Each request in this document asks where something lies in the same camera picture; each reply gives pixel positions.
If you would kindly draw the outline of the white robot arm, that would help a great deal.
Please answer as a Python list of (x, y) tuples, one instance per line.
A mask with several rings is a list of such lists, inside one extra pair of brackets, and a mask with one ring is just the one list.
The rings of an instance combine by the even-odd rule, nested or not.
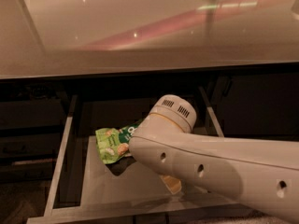
[(193, 134), (196, 112), (161, 97), (129, 141), (133, 157), (232, 201), (299, 223), (299, 143)]

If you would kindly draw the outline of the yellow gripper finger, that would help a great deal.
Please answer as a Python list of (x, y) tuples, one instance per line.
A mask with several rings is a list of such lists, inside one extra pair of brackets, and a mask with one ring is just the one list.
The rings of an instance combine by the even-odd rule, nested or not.
[(181, 191), (182, 186), (179, 179), (170, 175), (161, 175), (161, 179), (171, 194), (175, 195)]

